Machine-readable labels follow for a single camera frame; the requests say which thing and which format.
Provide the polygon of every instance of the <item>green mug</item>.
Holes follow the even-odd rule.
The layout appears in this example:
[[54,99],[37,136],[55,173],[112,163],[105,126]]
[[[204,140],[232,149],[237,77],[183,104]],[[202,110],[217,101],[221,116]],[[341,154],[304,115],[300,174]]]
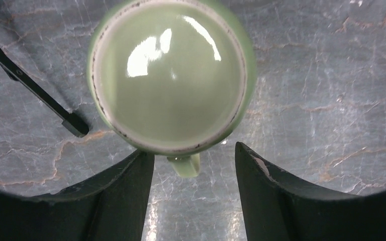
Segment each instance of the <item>green mug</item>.
[[217,1],[130,0],[96,28],[87,80],[111,129],[195,177],[199,153],[245,114],[256,60],[242,25]]

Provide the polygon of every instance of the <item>black tongs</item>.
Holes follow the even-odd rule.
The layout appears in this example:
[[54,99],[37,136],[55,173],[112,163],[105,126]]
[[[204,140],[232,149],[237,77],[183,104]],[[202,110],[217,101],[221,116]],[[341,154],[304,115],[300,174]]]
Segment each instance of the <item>black tongs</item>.
[[7,75],[14,81],[20,82],[36,97],[44,102],[54,113],[63,119],[63,126],[77,137],[84,137],[89,132],[88,125],[75,113],[67,112],[35,81],[32,80],[19,66],[17,66],[0,48],[0,65]]

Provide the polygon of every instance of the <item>marble surface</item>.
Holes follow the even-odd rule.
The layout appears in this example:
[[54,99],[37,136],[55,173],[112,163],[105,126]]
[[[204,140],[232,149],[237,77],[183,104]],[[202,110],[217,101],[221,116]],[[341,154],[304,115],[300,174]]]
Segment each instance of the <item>marble surface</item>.
[[[0,189],[56,193],[133,151],[101,121],[85,80],[89,39],[121,0],[0,0],[0,46],[91,126],[77,139],[0,68]],[[222,0],[250,34],[258,84],[240,127],[194,179],[157,157],[143,240],[246,240],[234,167],[242,141],[319,185],[386,188],[386,0]]]

